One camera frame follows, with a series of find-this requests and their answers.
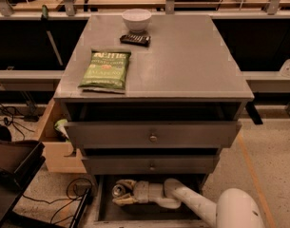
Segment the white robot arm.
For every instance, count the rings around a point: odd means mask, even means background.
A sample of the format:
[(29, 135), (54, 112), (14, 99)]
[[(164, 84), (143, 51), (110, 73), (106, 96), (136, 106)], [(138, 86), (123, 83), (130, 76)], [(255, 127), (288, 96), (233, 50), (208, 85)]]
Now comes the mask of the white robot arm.
[(226, 189), (213, 202), (176, 179), (164, 183), (117, 180), (112, 197), (119, 206), (154, 202), (163, 208), (178, 209), (183, 203), (210, 228), (265, 228), (258, 204), (237, 188)]

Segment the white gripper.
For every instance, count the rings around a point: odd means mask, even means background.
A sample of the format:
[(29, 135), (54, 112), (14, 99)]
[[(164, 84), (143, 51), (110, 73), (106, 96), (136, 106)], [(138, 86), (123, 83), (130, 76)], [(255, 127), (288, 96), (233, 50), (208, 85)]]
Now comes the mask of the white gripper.
[(125, 194), (119, 198), (114, 198), (112, 201), (119, 205), (129, 205), (133, 203), (148, 203), (149, 202), (149, 182), (148, 181), (135, 181), (135, 180), (117, 180), (117, 184), (121, 184), (125, 188), (133, 189), (133, 196)]

